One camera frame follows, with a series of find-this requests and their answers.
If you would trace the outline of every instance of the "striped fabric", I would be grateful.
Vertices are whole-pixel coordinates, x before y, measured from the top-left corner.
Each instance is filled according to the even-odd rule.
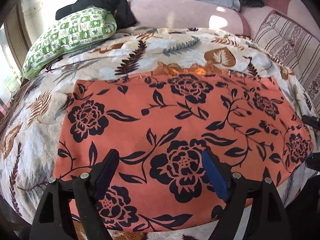
[[[291,68],[320,110],[320,42],[296,23],[278,15],[268,17],[255,42]]]

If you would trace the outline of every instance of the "floral blanket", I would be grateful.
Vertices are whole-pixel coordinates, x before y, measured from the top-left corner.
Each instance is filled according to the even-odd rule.
[[[129,74],[155,70],[159,62],[171,73],[188,72],[185,68],[190,67],[194,72],[236,70],[256,78],[273,76],[298,117],[317,116],[295,73],[252,41],[209,29],[140,27],[121,31],[97,48],[78,55],[67,54],[42,70],[30,83],[7,127],[1,142],[1,194],[29,223],[52,176],[66,107],[78,79],[125,79]],[[124,85],[117,89],[120,93],[126,92]],[[314,152],[319,152],[318,135],[311,127],[307,128]],[[299,155],[294,149],[292,154]],[[313,174],[313,170],[300,163],[278,186],[284,205],[295,198]],[[212,231],[215,223],[208,225]],[[187,230],[188,236],[193,235],[192,228],[183,230]],[[172,233],[177,236],[175,239],[184,235],[183,230]],[[202,239],[203,234],[197,235],[201,230],[197,227],[194,230],[194,237]]]

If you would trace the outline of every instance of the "green pillow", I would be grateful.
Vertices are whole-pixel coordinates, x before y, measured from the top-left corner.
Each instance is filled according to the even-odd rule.
[[[116,32],[116,28],[112,14],[97,7],[60,19],[31,46],[23,63],[23,76],[31,79],[53,59],[105,40]]]

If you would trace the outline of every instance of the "orange floral cloth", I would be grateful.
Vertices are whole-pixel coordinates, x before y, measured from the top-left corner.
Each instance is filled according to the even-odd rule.
[[[117,149],[117,172],[96,203],[109,229],[166,231],[217,219],[225,203],[202,167],[207,146],[232,171],[277,186],[313,150],[273,77],[78,80],[67,105],[53,175],[73,179]]]

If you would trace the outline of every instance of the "metal screw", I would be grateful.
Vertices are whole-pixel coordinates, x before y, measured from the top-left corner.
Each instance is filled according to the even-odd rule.
[[[80,175],[81,179],[86,179],[88,177],[89,177],[89,173],[87,173],[87,172],[81,173],[81,175]]]
[[[50,179],[49,179],[49,183],[50,184],[53,184],[53,183],[55,183],[56,182],[56,178],[55,177],[51,177]]]
[[[271,183],[272,183],[272,179],[270,179],[269,177],[266,177],[266,178],[264,179],[264,181],[265,181],[266,183],[268,183],[268,184],[271,184]]]
[[[232,177],[234,177],[235,179],[239,179],[241,178],[241,174],[239,172],[234,172],[232,173]]]

